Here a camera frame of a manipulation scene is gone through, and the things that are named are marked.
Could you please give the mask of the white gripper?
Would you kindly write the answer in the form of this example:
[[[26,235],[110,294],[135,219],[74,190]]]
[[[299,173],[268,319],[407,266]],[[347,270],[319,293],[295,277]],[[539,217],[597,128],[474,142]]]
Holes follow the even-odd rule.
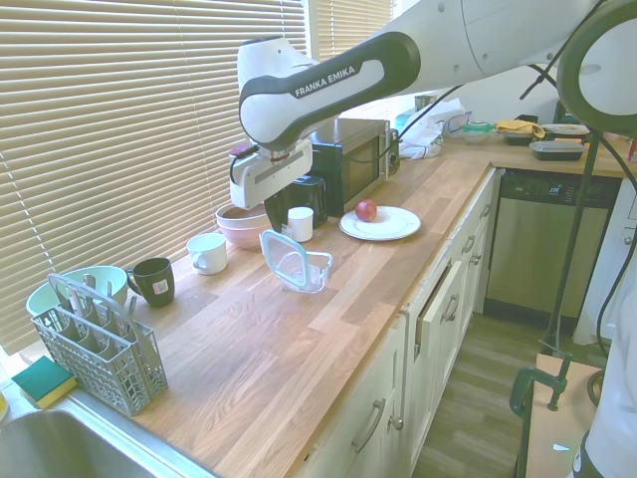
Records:
[[[311,170],[312,143],[299,141],[279,157],[258,145],[244,144],[230,151],[229,161],[231,202],[242,209],[264,202],[272,229],[283,231],[292,207],[288,185]]]

